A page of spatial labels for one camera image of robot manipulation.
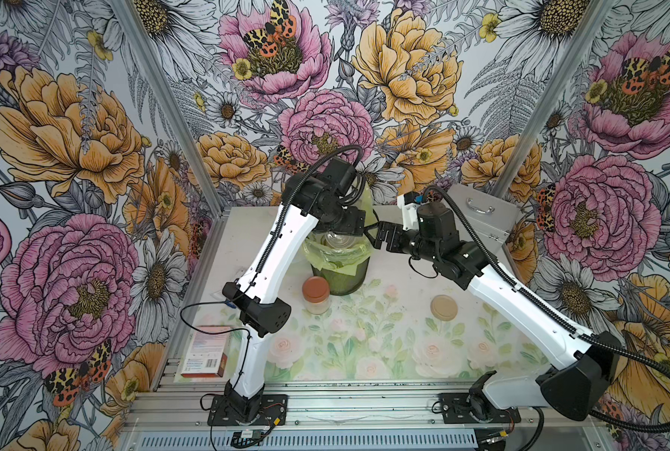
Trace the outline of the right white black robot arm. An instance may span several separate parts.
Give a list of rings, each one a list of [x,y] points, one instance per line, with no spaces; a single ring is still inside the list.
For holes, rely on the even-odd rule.
[[[525,375],[490,371],[470,388],[473,415],[481,420],[494,410],[551,408],[573,421],[590,416],[612,383],[619,357],[618,340],[600,334],[605,347],[588,343],[590,329],[543,302],[501,265],[478,240],[460,238],[455,214],[443,204],[419,204],[401,195],[400,223],[380,221],[371,243],[376,249],[432,263],[436,274],[479,298],[535,344],[546,366]]]

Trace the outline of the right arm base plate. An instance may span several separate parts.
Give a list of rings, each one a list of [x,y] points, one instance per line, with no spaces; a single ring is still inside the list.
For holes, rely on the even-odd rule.
[[[485,398],[465,392],[441,393],[431,406],[445,424],[505,425],[521,422],[517,409],[498,410]]]

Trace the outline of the clear plastic rice jar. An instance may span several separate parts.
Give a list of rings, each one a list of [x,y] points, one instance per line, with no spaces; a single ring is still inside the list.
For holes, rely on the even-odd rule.
[[[356,237],[352,235],[327,232],[323,237],[323,245],[336,251],[355,252],[355,250],[361,248],[363,240],[364,240],[363,236]]]

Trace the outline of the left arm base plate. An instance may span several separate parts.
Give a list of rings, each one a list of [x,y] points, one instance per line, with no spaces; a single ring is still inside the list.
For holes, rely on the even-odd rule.
[[[286,422],[289,397],[284,394],[258,395],[252,400],[216,395],[209,407],[207,425],[209,427],[269,427]]]

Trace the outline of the jar with red-brown lid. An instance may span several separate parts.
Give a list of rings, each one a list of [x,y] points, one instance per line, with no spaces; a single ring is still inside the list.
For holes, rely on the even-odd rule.
[[[302,285],[302,296],[306,310],[312,315],[322,315],[329,310],[330,289],[327,280],[312,276]]]

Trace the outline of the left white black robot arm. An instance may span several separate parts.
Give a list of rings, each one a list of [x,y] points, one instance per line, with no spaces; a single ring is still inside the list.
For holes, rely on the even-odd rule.
[[[344,235],[363,234],[366,213],[354,206],[361,195],[355,167],[338,157],[321,160],[285,185],[278,216],[251,265],[222,294],[240,311],[243,332],[235,372],[224,390],[224,411],[248,425],[261,410],[270,336],[288,321],[292,308],[278,298],[293,259],[314,230]]]

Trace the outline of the beige jar lid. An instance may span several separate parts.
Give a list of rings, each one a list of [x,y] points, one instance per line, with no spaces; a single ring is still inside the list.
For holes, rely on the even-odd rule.
[[[430,308],[433,317],[444,322],[453,321],[459,313],[457,302],[447,295],[434,296]]]

